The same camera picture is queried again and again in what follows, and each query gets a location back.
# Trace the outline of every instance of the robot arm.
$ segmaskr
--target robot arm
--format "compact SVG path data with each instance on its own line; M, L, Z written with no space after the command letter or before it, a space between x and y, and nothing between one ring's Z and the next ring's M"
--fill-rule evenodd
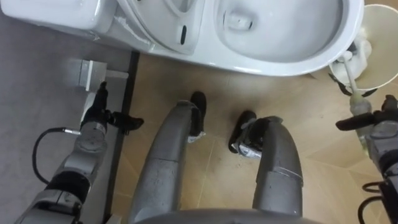
M101 167L107 149L107 124L124 131L135 130L143 124L139 118L106 109L108 91L103 82L93 105L87 110L70 155L61 163L46 188L37 194L17 224L59 223L78 224L81 208Z
M373 126L366 135L366 142L370 159L382 174L383 181L375 183L379 190L372 190L381 195L369 198L360 206L360 223L364 223L363 208L374 200L382 200L391 223L398 223L398 101L387 95L381 111L354 116L336 125L342 131Z

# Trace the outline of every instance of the gray floor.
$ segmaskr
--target gray floor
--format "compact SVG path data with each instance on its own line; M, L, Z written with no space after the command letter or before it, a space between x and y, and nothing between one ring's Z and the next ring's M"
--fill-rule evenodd
M86 93L77 88L79 61L96 60L126 72L130 52L98 45L6 17L0 12L0 217L12 223L44 185L31 168L32 146L47 128L77 128ZM74 137L53 134L39 149L49 178Z

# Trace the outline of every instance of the white toilet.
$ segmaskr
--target white toilet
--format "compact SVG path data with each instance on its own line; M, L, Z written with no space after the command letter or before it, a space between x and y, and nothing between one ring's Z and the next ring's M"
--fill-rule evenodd
M364 13L364 0L0 1L8 16L101 43L272 76L336 60Z

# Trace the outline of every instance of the toilet tank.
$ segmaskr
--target toilet tank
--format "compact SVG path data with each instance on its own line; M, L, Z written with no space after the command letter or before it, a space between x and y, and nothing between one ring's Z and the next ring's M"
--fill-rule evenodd
M128 50L153 44L127 20L117 0L0 0L5 15Z
M105 33L116 11L115 0L0 0L5 15L49 27Z

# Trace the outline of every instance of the black cable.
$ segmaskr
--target black cable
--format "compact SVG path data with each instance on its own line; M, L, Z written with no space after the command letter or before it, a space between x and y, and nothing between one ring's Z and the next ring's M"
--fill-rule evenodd
M359 224L365 224L365 220L363 219L363 210L372 202L377 202L379 200L382 200L381 196L374 196L374 197L369 197L365 201L361 203L361 205L358 208L358 220Z
M39 170L37 169L37 148L39 146L40 141L42 140L42 138L48 134L48 133L63 133L65 132L66 128L50 128L46 131L44 131L36 140L35 142L35 146L33 147L33 152L32 152L32 166L33 166L33 172L35 173L36 177L43 183L45 184L49 184L50 182L48 180L46 180L39 172Z
M364 191L366 191L366 192L369 192L369 193L380 193L380 190L378 190L378 189L371 189L370 187L378 187L379 184L381 184L381 183L382 183L382 182L370 182L370 183L364 184L364 185L362 186L362 189L363 189Z

